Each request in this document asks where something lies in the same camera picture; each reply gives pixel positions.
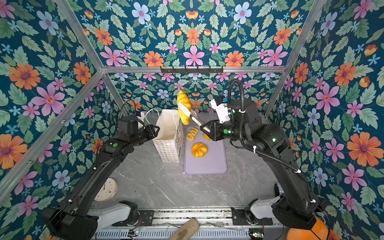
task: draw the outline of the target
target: pumpkin-shaped bun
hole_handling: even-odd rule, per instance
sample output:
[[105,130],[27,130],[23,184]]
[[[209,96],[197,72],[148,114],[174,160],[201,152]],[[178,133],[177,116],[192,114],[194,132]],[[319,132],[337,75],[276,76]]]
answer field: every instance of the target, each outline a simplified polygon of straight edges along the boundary
[[201,142],[195,143],[192,146],[192,155],[194,157],[203,157],[205,154],[207,154],[207,152],[208,152],[207,146]]
[[[177,94],[177,103],[182,103],[185,107],[188,108],[189,111],[192,110],[191,100],[189,99],[189,97],[187,97],[187,94],[183,90],[180,90]],[[189,117],[187,117],[180,109],[179,116],[184,125],[189,124]]]
[[193,127],[189,133],[187,134],[187,140],[190,141],[190,142],[193,142],[193,140],[195,140],[195,137],[197,136],[197,133],[199,132],[199,129],[198,128],[195,128]]
[[205,138],[205,139],[207,139],[208,141],[211,141],[211,139],[208,137],[208,135],[207,134],[203,134],[203,137]]

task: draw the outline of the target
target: gray marble countertop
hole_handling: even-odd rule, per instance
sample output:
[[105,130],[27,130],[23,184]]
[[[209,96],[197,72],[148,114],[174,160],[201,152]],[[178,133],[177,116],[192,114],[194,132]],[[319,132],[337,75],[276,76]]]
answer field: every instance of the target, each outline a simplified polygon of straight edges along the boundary
[[[215,113],[201,113],[203,121],[217,119]],[[148,115],[151,123],[157,114]],[[187,126],[183,126],[184,136]],[[137,203],[139,208],[244,206],[252,199],[273,197],[277,182],[271,169],[252,152],[236,149],[224,140],[227,172],[215,175],[187,175],[184,173],[184,146],[180,163],[162,162],[152,141],[135,147],[125,161],[111,174],[118,183],[118,193],[107,207],[118,201]]]

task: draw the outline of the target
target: clock face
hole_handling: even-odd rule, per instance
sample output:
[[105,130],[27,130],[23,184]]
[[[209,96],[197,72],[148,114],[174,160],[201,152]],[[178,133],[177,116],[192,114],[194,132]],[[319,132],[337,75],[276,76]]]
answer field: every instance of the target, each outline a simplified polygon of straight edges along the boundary
[[99,201],[99,202],[108,201],[116,195],[117,190],[118,190],[118,185],[116,181],[109,177],[101,187],[98,194],[96,195],[95,201]]

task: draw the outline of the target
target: paper bag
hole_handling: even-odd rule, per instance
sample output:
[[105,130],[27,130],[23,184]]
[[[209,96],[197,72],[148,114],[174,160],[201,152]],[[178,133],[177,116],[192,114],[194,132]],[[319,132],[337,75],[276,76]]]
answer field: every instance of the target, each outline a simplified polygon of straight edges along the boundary
[[164,109],[156,126],[160,131],[153,143],[163,162],[180,162],[183,144],[183,125],[177,110]]

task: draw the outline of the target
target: purple cutting board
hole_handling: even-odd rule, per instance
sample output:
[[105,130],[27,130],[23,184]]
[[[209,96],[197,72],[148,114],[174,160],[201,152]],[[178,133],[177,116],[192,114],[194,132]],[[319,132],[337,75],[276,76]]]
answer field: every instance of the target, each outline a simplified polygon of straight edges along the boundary
[[[197,142],[204,143],[208,148],[207,154],[203,157],[194,157],[192,155],[192,146]],[[227,159],[225,158],[223,140],[217,142],[209,141],[203,137],[203,132],[199,129],[193,142],[185,141],[184,171],[188,175],[225,173],[227,171]]]

